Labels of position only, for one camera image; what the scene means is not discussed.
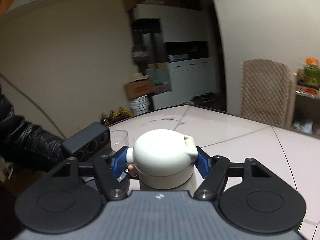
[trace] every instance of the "marble table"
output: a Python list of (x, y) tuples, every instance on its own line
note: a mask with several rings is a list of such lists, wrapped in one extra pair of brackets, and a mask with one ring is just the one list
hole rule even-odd
[[(110, 127), (126, 130), (129, 146), (143, 133), (169, 129), (190, 135), (208, 155), (223, 155), (231, 162), (255, 158), (295, 188), (307, 203), (300, 228), (308, 240), (320, 239), (320, 140), (293, 131), (196, 106), (176, 106), (127, 119)], [(203, 181), (195, 170), (197, 184)], [(229, 188), (241, 178), (229, 178)], [(132, 180), (131, 190), (140, 189)]]

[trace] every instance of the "metal bolt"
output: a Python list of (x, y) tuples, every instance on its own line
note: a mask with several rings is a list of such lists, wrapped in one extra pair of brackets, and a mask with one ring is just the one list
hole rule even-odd
[(116, 189), (110, 190), (110, 195), (112, 197), (119, 198), (119, 197), (123, 197), (125, 195), (125, 192), (122, 189), (116, 188)]
[(201, 189), (199, 191), (196, 192), (196, 195), (200, 198), (209, 198), (211, 197), (213, 194), (210, 190), (207, 189)]

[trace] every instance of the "white logo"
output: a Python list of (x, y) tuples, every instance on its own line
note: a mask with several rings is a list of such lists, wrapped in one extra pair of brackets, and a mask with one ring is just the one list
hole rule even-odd
[(157, 198), (157, 199), (163, 199), (164, 197), (165, 197), (165, 195), (163, 195), (163, 194), (158, 194), (158, 195), (155, 195), (155, 197)]

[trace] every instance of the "blue gripper pad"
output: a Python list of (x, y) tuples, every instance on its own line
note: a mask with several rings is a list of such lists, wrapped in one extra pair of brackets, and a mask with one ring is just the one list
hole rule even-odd
[(211, 171), (211, 157), (207, 155), (200, 147), (197, 147), (197, 150), (198, 159), (195, 161), (195, 166), (202, 178), (205, 178)]
[(112, 173), (116, 178), (119, 178), (122, 172), (127, 167), (127, 150), (129, 147), (122, 147), (119, 151), (115, 153), (112, 157)]

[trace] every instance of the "white bucket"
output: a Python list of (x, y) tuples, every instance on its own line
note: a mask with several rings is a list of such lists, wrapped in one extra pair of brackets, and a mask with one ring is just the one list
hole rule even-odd
[(134, 115), (144, 114), (149, 112), (149, 99), (147, 96), (143, 96), (133, 100), (130, 107)]

